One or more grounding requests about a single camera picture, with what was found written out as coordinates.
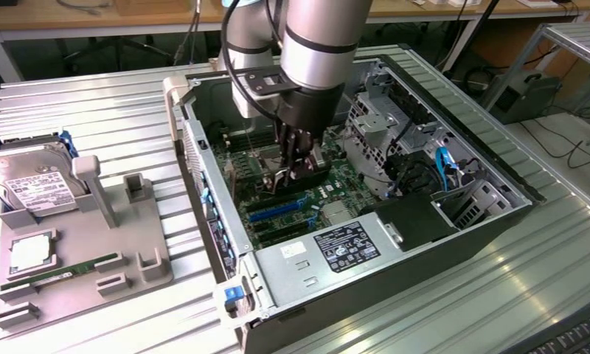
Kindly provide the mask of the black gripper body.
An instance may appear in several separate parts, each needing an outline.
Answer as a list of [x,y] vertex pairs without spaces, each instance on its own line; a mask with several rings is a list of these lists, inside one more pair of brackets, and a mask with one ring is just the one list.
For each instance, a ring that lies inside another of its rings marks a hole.
[[333,121],[343,88],[345,85],[325,90],[299,87],[281,92],[275,111],[275,136],[285,132],[287,126],[309,132],[314,139],[321,138]]

